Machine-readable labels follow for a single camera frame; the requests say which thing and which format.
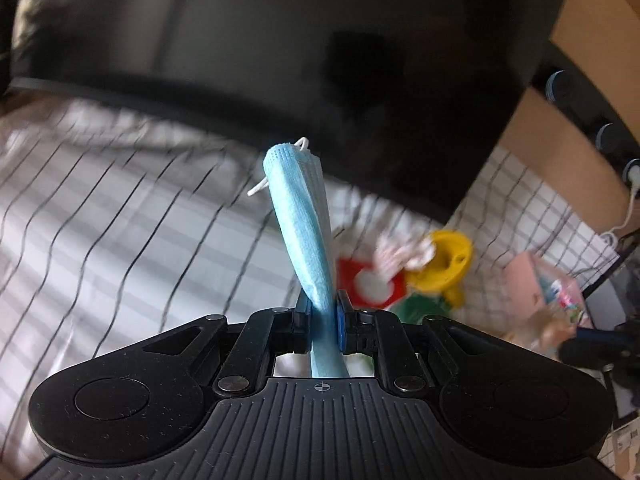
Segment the red white paper packet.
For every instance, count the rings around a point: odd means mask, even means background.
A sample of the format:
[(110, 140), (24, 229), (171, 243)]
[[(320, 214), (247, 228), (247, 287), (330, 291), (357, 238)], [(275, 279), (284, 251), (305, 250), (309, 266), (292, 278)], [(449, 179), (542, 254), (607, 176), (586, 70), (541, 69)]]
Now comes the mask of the red white paper packet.
[(404, 274), (384, 281), (370, 262), (349, 258), (337, 260), (337, 286), (356, 308), (384, 310), (407, 295)]

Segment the blue surgical face mask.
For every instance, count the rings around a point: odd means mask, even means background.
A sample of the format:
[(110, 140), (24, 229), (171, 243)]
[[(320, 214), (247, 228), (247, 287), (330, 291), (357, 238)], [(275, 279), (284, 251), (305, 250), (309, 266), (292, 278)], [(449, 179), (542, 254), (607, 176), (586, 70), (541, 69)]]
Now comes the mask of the blue surgical face mask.
[(346, 378), (338, 344), (336, 277), (326, 186), (309, 140), (273, 146), (262, 162), (265, 177), (247, 191), (269, 191), (288, 258), (310, 301), (310, 369), (318, 378)]

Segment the green lid glass jar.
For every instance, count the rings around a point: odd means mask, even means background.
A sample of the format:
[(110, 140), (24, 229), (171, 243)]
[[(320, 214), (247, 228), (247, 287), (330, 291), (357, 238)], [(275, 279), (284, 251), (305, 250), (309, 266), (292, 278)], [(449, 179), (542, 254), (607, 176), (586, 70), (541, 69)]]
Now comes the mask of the green lid glass jar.
[(412, 294), (390, 309), (403, 323), (420, 325), (426, 316), (448, 318), (451, 307), (442, 296)]

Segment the crumpled white tissue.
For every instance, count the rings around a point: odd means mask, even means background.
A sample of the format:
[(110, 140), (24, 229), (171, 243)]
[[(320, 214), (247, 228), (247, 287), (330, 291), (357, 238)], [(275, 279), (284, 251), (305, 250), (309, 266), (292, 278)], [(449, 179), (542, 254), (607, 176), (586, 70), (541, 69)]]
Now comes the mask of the crumpled white tissue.
[(378, 274), (394, 276), (401, 270), (419, 271), (435, 257), (435, 244), (425, 234), (381, 234), (372, 257)]

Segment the yellow plastic funnel toy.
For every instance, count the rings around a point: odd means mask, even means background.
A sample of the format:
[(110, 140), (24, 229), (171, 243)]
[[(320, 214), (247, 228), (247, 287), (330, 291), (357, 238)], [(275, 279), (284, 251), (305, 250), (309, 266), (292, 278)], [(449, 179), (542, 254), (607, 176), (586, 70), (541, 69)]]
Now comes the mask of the yellow plastic funnel toy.
[(453, 309), (465, 303), (462, 281), (473, 260), (473, 244), (459, 231), (437, 230), (428, 239), (434, 258), (422, 269), (405, 273), (407, 285), (424, 295), (441, 296)]

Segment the pink storage box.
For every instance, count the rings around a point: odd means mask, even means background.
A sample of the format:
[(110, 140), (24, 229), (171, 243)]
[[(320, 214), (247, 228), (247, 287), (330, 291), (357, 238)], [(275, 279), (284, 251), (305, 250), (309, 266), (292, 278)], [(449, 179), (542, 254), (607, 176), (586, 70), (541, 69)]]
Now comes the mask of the pink storage box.
[(591, 327), (574, 280), (532, 252), (522, 252), (503, 270), (513, 326), (504, 339), (554, 359), (578, 327)]

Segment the white black grid tablecloth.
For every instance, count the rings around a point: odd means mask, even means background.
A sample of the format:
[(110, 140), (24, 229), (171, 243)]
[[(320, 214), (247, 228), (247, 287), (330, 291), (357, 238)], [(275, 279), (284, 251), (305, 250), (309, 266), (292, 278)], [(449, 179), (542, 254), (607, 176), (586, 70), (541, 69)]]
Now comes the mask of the white black grid tablecloth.
[[(27, 416), (49, 375), (209, 313), (230, 323), (294, 304), (299, 284), (270, 196), (247, 191), (262, 154), (175, 122), (83, 100), (1, 117), (1, 468), (42, 452)], [(438, 222), (326, 177), (334, 254)], [(460, 321), (510, 330), (499, 274), (526, 250), (580, 287), (617, 254), (563, 197), (495, 148), (446, 229), (474, 243)]]

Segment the black computer monitor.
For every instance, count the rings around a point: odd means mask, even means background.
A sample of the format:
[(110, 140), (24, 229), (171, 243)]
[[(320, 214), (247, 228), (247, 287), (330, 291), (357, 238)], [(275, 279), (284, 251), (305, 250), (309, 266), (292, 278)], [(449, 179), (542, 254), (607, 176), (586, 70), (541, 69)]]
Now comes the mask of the black computer monitor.
[(11, 82), (265, 150), (446, 222), (563, 0), (17, 0)]

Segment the black power strip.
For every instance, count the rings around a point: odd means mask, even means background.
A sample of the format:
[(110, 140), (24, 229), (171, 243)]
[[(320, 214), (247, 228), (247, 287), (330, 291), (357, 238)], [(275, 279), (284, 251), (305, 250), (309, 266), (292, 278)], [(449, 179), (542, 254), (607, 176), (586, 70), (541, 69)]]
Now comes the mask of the black power strip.
[(555, 44), (548, 42), (532, 86), (559, 110), (631, 188), (629, 173), (639, 166), (639, 141), (608, 99)]

